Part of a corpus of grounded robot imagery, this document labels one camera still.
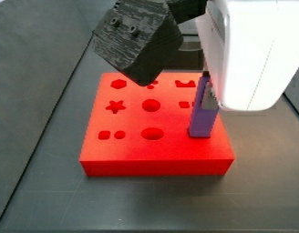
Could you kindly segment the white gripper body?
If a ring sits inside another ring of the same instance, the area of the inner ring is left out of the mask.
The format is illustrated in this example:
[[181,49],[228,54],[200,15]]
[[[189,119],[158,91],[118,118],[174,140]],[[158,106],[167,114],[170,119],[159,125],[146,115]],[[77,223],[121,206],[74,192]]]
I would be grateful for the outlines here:
[[299,0],[209,0],[197,27],[221,108],[273,107],[299,67]]

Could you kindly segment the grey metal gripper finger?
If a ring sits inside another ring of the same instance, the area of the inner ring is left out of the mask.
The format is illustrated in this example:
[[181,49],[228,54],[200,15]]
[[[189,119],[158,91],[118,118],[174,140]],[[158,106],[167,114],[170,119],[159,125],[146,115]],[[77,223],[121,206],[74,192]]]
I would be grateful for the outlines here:
[[214,93],[212,75],[209,71],[204,72],[204,78],[206,80],[206,85],[205,85],[201,106],[205,110],[216,110],[218,108],[218,101],[217,101],[217,95]]

